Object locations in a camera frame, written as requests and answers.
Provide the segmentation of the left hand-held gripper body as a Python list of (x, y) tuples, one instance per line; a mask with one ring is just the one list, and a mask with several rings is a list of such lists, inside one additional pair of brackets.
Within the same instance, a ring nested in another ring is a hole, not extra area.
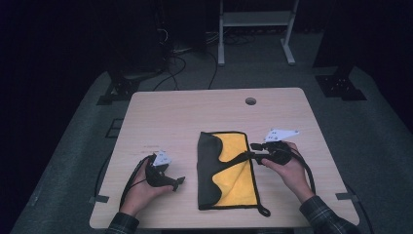
[(160, 166), (155, 165), (157, 155), (153, 153), (148, 156), (148, 163), (145, 167), (146, 180), (152, 187), (162, 187), (173, 185), (173, 179), (165, 175), (169, 163), (163, 163)]

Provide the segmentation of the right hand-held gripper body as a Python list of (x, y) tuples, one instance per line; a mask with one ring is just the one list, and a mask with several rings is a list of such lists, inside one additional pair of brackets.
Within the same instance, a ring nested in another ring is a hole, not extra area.
[(269, 160), (279, 165), (288, 163), (292, 158), (292, 152), (283, 140), (298, 134), (297, 130), (271, 129), (262, 143), (263, 149), (269, 152)]

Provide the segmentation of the black and yellow cloth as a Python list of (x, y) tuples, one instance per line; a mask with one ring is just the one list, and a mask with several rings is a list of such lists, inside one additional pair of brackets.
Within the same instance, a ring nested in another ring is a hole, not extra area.
[(256, 209), (271, 212), (260, 201), (247, 135), (201, 132), (197, 145), (198, 208), (200, 211)]

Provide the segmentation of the person's left hand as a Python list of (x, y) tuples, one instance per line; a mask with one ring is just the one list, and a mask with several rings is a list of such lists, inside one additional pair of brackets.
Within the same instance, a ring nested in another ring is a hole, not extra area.
[(132, 180), (131, 188), (127, 192), (120, 213), (137, 217), (137, 215), (155, 198), (172, 191), (172, 186), (152, 187), (146, 181), (145, 167), (148, 161), (144, 160)]

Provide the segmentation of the person's right hand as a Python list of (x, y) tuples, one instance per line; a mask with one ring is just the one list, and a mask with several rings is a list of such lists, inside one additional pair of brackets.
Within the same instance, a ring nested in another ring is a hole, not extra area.
[(262, 164), (282, 178), (284, 184), (295, 194), (301, 204), (315, 196), (307, 182), (305, 169), (296, 158), (292, 158), (285, 165), (279, 165), (268, 159), (263, 159)]

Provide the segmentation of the black stand base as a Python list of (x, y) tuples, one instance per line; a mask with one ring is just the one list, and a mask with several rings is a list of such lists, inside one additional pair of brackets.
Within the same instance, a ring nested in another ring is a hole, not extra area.
[(317, 75), (316, 80), (327, 98), (341, 98), (344, 101), (366, 100), (365, 95), (350, 80), (353, 65), (339, 65), (336, 71), (328, 75)]
[(97, 105), (110, 105), (114, 101), (130, 100), (143, 81), (157, 77), (164, 71), (163, 68), (110, 65), (107, 68), (110, 84), (106, 92), (98, 99)]

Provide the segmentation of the white metal stand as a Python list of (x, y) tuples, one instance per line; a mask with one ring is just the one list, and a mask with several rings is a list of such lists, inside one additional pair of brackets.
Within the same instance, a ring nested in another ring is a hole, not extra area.
[(289, 65), (296, 63), (290, 50), (289, 41), (295, 22), (300, 0), (293, 0), (292, 8), (288, 11), (273, 12), (225, 12), (223, 0), (220, 0), (217, 64), (225, 64), (224, 29), (227, 27), (260, 27), (260, 26), (285, 26), (286, 33), (281, 39), (281, 45)]

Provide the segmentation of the black floor tape frame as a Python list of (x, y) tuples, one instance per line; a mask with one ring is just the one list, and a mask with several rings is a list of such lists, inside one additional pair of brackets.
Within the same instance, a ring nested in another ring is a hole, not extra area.
[(120, 131), (121, 131), (121, 128), (122, 128), (122, 125), (123, 125), (123, 121), (124, 121), (123, 118), (115, 118), (115, 119), (113, 119), (112, 122), (111, 122), (111, 125), (110, 125), (109, 129), (108, 129), (107, 132), (106, 132), (105, 137), (106, 137), (106, 138), (117, 138), (118, 135), (119, 135), (119, 133), (120, 133)]

